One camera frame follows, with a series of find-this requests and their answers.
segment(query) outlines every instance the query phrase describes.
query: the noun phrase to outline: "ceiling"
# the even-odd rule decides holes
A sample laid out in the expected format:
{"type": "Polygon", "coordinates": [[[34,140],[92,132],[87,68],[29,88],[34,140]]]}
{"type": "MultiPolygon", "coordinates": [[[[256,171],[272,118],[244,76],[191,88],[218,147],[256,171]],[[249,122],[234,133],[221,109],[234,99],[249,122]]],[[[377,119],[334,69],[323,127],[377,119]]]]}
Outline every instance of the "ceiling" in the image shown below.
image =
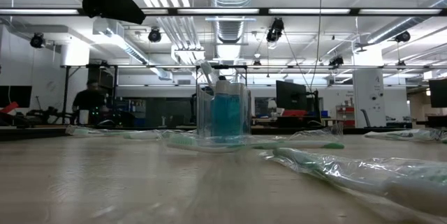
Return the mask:
{"type": "MultiPolygon", "coordinates": [[[[68,8],[80,7],[82,0],[13,0],[14,7],[39,7],[39,8],[68,8]]],[[[141,7],[145,7],[142,0],[134,0],[141,7]]],[[[423,8],[422,3],[427,0],[321,0],[323,7],[391,7],[391,8],[423,8]]],[[[210,0],[190,0],[195,7],[210,6],[210,0]]],[[[319,7],[320,0],[252,0],[253,7],[319,7]]],[[[11,7],[12,0],[0,0],[0,7],[11,7]]],[[[254,54],[261,54],[261,63],[265,64],[315,64],[320,58],[322,63],[327,64],[334,56],[333,53],[326,54],[343,40],[353,40],[357,34],[375,32],[377,29],[396,20],[397,17],[284,17],[286,35],[283,35],[276,48],[268,50],[265,42],[265,32],[272,24],[273,17],[255,17],[256,21],[247,22],[244,29],[240,57],[235,64],[249,64],[254,60],[254,54]]],[[[65,25],[91,42],[95,42],[92,33],[92,19],[88,17],[15,17],[15,22],[22,26],[30,24],[65,25]]],[[[194,18],[198,37],[205,49],[207,60],[216,60],[215,37],[211,22],[206,22],[204,17],[194,18]]],[[[147,35],[151,27],[159,27],[155,17],[148,17],[142,25],[122,22],[126,29],[125,35],[140,50],[146,53],[151,61],[158,64],[175,64],[170,57],[171,42],[167,36],[162,34],[160,43],[150,43],[147,35]]],[[[411,55],[430,50],[447,42],[447,18],[434,17],[422,24],[409,29],[411,40],[401,43],[399,50],[395,42],[384,42],[382,48],[385,64],[396,64],[399,57],[402,59],[411,55]]],[[[91,54],[92,58],[104,58],[111,62],[120,64],[129,63],[129,56],[114,45],[100,45],[99,50],[91,54]]],[[[411,65],[442,64],[441,60],[447,61],[445,52],[437,52],[410,61],[411,65]]],[[[350,64],[349,57],[345,58],[345,64],[350,64]]]]}

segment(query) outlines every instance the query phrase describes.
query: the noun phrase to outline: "plastic bottle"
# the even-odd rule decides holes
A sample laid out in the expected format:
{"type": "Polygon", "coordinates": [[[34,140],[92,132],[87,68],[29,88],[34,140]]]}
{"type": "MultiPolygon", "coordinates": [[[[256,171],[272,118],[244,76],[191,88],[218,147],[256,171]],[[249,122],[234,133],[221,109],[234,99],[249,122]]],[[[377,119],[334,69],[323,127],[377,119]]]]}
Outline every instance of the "plastic bottle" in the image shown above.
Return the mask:
{"type": "Polygon", "coordinates": [[[212,100],[212,135],[227,136],[229,134],[228,104],[230,102],[230,82],[219,80],[216,83],[212,100]]]}
{"type": "Polygon", "coordinates": [[[230,84],[230,103],[228,108],[229,135],[238,136],[242,134],[242,103],[241,98],[244,85],[240,83],[230,84]]]}

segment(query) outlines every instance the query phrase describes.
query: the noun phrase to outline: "table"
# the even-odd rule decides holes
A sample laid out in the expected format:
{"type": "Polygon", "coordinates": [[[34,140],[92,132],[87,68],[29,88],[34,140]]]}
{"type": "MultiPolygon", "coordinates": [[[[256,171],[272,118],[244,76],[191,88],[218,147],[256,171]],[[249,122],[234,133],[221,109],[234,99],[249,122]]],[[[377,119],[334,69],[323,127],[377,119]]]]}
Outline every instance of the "table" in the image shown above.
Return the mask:
{"type": "MultiPolygon", "coordinates": [[[[447,145],[345,136],[352,158],[447,161],[447,145]]],[[[118,137],[0,142],[0,223],[386,223],[258,151],[165,149],[118,137]]]]}

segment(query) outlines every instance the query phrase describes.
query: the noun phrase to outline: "workbench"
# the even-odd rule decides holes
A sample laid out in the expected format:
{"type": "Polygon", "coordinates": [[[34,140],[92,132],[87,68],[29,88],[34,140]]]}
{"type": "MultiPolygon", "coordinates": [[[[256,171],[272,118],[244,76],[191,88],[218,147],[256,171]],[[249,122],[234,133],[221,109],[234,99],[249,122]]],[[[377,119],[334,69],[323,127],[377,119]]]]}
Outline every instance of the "workbench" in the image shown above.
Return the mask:
{"type": "MultiPolygon", "coordinates": [[[[344,137],[351,158],[447,161],[447,145],[344,137]]],[[[386,223],[330,184],[260,158],[150,140],[0,142],[0,223],[386,223]]]]}

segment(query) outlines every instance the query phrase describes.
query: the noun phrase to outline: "person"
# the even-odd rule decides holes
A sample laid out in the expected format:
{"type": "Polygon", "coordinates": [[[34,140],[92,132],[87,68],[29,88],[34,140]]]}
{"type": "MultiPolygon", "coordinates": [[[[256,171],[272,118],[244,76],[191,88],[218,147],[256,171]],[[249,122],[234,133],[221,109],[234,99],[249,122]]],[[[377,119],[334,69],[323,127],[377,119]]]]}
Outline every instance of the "person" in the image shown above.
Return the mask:
{"type": "Polygon", "coordinates": [[[107,112],[108,109],[105,106],[104,96],[99,92],[98,88],[98,81],[87,81],[87,89],[76,94],[72,106],[73,112],[97,109],[101,112],[107,112]]]}

